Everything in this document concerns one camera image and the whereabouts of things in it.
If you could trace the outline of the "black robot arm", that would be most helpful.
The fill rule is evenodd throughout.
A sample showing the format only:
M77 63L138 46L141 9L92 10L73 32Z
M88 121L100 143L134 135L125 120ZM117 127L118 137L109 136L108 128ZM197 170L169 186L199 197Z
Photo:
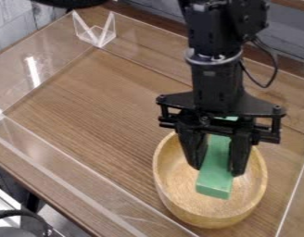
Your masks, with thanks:
M160 125L177 133L188 164L200 168L209 151L208 136L225 136L228 171L245 173L251 148L280 141L284 108L245 91L243 62L247 42L263 47L257 33L267 27L265 0L177 0L188 28L185 61L193 89L162 94Z

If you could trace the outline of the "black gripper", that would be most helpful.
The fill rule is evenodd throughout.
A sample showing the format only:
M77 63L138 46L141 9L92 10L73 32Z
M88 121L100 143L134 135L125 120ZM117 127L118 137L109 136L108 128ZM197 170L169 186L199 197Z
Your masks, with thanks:
M283 107L259 99L245 91L241 55L203 56L187 51L192 70L189 92L162 94L160 125L177 130L177 138L189 166L200 170L208 150L208 135L228 136L228 167L233 177L245 173L252 144L280 141Z

